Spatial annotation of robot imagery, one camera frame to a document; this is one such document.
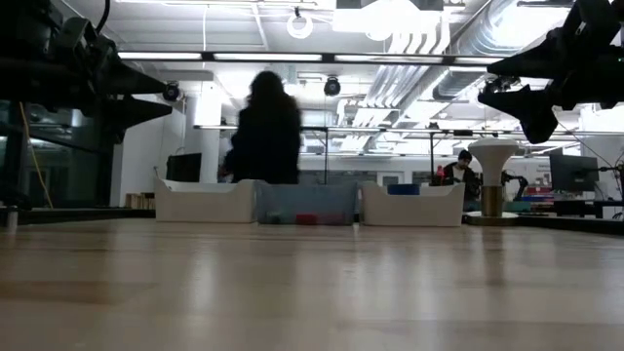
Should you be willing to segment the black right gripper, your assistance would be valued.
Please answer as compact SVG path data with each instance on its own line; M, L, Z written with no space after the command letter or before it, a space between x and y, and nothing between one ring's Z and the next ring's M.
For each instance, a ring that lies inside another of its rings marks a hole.
M598 58L605 0L575 0L565 20L537 46L487 66L498 76L556 77L553 103L571 110L579 103L602 104L590 68ZM531 144L547 141L558 126L544 90L529 85L514 92L482 92L478 101L516 118Z

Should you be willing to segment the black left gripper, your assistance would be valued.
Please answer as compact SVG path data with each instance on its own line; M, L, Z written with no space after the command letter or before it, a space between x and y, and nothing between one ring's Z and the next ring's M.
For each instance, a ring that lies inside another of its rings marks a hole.
M172 113L167 104L115 95L163 93L166 84L127 66L115 54L115 43L96 31L88 19L68 19L53 41L54 63L63 66L53 79L48 108L81 109L103 113L103 124L113 131Z

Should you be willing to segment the white mushroom lamp brass base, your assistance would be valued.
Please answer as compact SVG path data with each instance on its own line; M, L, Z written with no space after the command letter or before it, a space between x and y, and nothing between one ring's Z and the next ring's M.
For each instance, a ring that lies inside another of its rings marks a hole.
M519 149L512 139L483 138L472 142L468 151L482 167L483 184L479 211L465 215L466 223L479 226L511 226L516 214L503 211L502 171L508 159Z

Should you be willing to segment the dark glass partition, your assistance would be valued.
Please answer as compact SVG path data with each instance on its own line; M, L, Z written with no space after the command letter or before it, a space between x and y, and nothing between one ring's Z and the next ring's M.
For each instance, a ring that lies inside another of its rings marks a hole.
M99 119L0 99L0 204L107 207L112 158L113 138Z

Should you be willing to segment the wooden blocks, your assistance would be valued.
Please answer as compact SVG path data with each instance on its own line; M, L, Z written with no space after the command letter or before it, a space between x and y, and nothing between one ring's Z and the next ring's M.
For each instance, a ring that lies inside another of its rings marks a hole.
M132 210L151 210L152 198L147 193L127 193L124 207Z

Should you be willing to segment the person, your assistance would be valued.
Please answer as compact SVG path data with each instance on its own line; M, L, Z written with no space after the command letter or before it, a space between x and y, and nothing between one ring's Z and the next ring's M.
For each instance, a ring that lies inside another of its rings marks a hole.
M455 162L443 167L442 185L464 184L464 200L476 201L481 194L481 182L470 168L473 160L468 150L462 150Z
M230 142L220 177L229 176L232 182L298 183L301 111L279 75L262 71L254 77Z

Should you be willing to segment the white plastic bin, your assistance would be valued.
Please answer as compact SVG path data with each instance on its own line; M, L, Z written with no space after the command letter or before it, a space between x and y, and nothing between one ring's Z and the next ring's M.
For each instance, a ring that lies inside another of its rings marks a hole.
M465 184L425 186L419 195L390 195L378 184L361 185L360 222L370 226L458 227Z
M255 188L252 180L200 183L156 178L154 190L158 221L255 222Z

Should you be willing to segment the overhead light bar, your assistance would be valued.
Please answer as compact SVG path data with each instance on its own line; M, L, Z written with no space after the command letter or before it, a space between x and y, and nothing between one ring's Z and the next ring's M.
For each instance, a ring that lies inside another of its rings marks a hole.
M319 64L378 64L486 67L503 57L454 55L395 55L395 54L332 54L275 52L140 52L119 53L120 59L133 61L223 62L223 63L319 63Z

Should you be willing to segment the grey translucent plastic bin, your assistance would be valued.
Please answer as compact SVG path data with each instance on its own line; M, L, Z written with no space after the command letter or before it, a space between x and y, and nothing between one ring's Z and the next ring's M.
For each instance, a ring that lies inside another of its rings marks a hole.
M354 222L357 208L358 184L356 182L334 185L269 184L256 181L255 213L261 224L267 213L283 215L281 224L296 224L297 214L344 214L349 224Z

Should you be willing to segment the black wall monitor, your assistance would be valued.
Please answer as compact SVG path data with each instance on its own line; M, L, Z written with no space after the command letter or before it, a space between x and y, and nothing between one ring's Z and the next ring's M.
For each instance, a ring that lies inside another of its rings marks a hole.
M199 182L201 153L172 155L167 160L166 179L178 182Z

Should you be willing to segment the black aluminium rig frame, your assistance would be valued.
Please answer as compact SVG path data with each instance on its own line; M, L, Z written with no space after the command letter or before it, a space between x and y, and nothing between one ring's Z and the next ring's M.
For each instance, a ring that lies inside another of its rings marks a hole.
M0 208L0 228L7 226L10 215L14 216L18 225L26 225L122 218L154 218L155 211L131 209L43 209L15 212L8 208ZM624 239L624 221L618 220L520 215L516 218L500 220L496 223L496 226L524 226L566 230L615 236Z

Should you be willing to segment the black background frame stand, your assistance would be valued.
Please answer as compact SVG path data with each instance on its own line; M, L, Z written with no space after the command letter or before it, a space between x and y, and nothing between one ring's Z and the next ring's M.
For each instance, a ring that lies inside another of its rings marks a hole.
M379 172L408 180L414 172L433 176L457 158L472 137L465 130L304 126L299 167L327 183L331 172Z

